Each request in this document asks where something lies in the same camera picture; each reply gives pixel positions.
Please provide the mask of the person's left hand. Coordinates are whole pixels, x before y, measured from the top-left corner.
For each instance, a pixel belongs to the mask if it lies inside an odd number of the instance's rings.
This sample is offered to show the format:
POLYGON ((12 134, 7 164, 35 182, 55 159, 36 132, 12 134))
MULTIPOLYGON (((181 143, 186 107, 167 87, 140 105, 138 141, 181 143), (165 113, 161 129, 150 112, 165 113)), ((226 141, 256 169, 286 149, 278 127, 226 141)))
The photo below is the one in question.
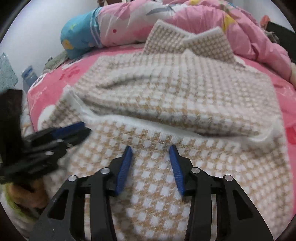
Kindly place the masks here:
POLYGON ((34 192, 29 192, 20 186, 10 184, 8 194, 13 202, 25 208, 45 208, 48 205, 49 197, 45 190, 43 179, 31 183, 34 192))

